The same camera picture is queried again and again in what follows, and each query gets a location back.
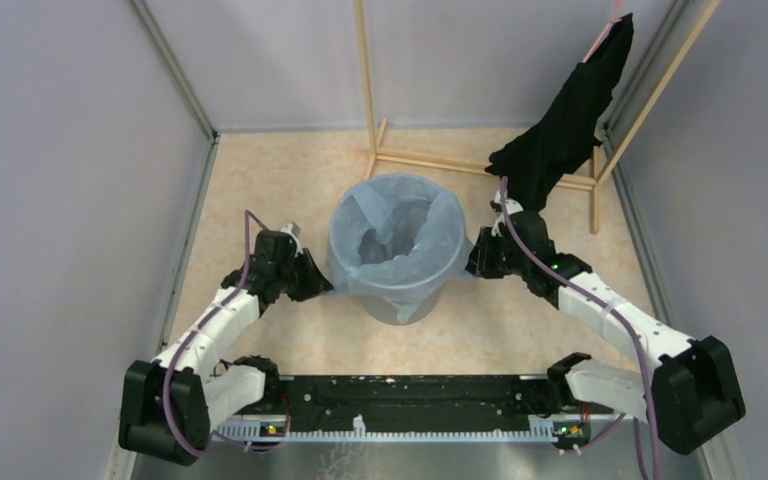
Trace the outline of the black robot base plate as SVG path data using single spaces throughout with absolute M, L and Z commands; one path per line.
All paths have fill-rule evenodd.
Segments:
M 262 422 L 261 432 L 348 432 L 361 419 L 372 433 L 525 432 L 539 419 L 583 408 L 564 400 L 544 376 L 297 375 L 267 385 L 263 399 L 237 412 Z

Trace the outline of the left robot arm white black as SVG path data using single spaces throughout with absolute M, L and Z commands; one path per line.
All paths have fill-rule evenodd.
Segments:
M 277 407 L 281 388 L 263 364 L 234 363 L 218 377 L 211 372 L 281 296 L 304 302 L 332 290 L 299 232 L 295 223 L 260 231 L 253 254 L 223 280 L 185 333 L 153 359 L 129 366 L 119 415 L 121 448 L 190 466 L 239 410 L 250 406 L 263 414 Z

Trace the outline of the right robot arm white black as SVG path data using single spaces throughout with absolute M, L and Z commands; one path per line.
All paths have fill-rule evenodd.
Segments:
M 636 365 L 624 370 L 571 354 L 550 370 L 549 404 L 572 412 L 595 403 L 647 424 L 671 451 L 688 455 L 746 415 L 729 348 L 693 338 L 618 294 L 579 257 L 561 253 L 543 218 L 513 200 L 492 205 L 467 270 L 484 279 L 516 276 L 529 292 L 592 328 Z

